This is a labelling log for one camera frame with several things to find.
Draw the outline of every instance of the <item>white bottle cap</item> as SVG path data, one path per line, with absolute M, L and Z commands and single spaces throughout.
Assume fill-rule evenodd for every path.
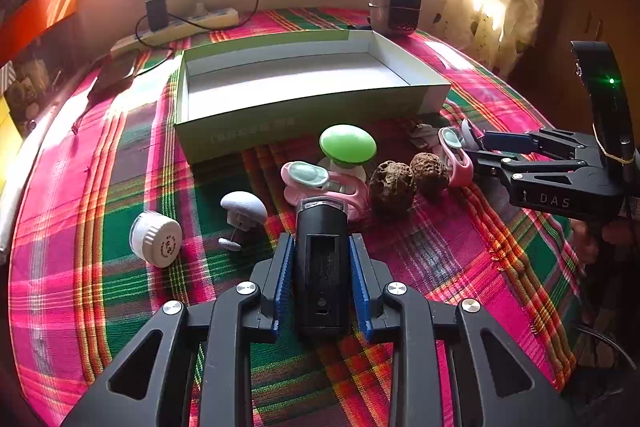
M 145 210 L 131 225 L 129 246 L 149 264 L 166 268 L 178 257 L 181 245 L 182 229 L 175 219 Z

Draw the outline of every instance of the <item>plaid tablecloth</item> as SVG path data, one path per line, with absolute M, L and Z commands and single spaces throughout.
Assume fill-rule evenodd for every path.
M 364 17 L 335 9 L 260 12 L 244 27 L 175 46 L 345 28 Z M 522 132 L 543 121 L 517 92 L 437 39 L 419 32 L 396 42 L 450 80 L 441 112 L 450 124 L 467 117 L 484 130 Z M 160 58 L 146 55 L 144 67 Z M 51 426 L 165 301 L 214 299 L 270 257 L 279 233 L 295 226 L 280 166 L 321 158 L 318 136 L 306 136 L 189 166 L 173 128 L 176 64 L 137 77 L 126 92 L 93 108 L 74 136 L 71 124 L 98 71 L 89 74 L 47 135 L 22 202 L 11 257 L 12 340 L 24 393 Z M 406 121 L 364 127 L 378 143 L 369 170 L 387 159 L 409 163 L 417 152 Z M 575 335 L 563 324 L 578 309 L 567 220 L 510 206 L 496 180 L 477 183 L 448 190 L 439 203 L 418 195 L 406 216 L 369 214 L 352 231 L 363 233 L 370 256 L 388 263 L 396 280 L 428 298 L 477 298 L 561 389 L 575 366 Z M 230 231 L 220 198 L 232 190 L 255 193 L 269 213 L 239 253 L 217 244 Z M 129 228 L 144 209 L 182 225 L 182 251 L 168 269 L 146 265 L 129 249 Z M 352 335 L 310 345 L 286 330 L 273 346 L 253 345 L 255 425 L 386 425 L 391 349 L 370 346 L 355 331 L 354 322 Z M 446 383 L 443 390 L 450 424 Z

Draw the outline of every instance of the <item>blue gripper pad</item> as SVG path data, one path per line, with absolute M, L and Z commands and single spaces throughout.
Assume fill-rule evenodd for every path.
M 530 154 L 538 150 L 537 144 L 528 134 L 487 131 L 481 138 L 482 146 L 489 151 Z
M 289 302 L 291 301 L 291 270 L 293 266 L 294 250 L 295 241 L 293 239 L 293 236 L 289 236 L 287 247 L 284 251 L 284 261 L 282 263 L 282 269 L 280 270 L 280 276 L 278 277 L 278 285 L 276 286 L 273 305 L 274 321 L 271 330 L 276 335 L 278 334 L 278 330 L 280 328 L 281 318 L 286 317 L 289 310 Z
M 349 238 L 349 254 L 351 259 L 351 292 L 353 293 L 353 304 L 358 317 L 358 327 L 363 333 L 367 342 L 371 340 L 373 324 L 371 323 L 370 298 L 367 285 L 362 273 L 362 265 L 356 251 L 353 236 Z

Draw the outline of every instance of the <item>white mushroom toy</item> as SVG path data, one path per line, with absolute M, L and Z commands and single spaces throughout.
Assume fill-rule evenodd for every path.
M 234 241 L 238 229 L 247 231 L 258 223 L 267 221 L 267 209 L 264 204 L 250 192 L 230 192 L 220 200 L 220 206 L 227 210 L 226 222 L 234 227 L 231 238 L 221 237 L 220 247 L 230 251 L 240 251 L 242 247 Z

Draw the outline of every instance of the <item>green box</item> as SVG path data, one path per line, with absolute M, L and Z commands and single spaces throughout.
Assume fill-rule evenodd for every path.
M 182 53 L 175 123 L 190 164 L 337 123 L 438 112 L 449 82 L 371 31 L 315 30 Z

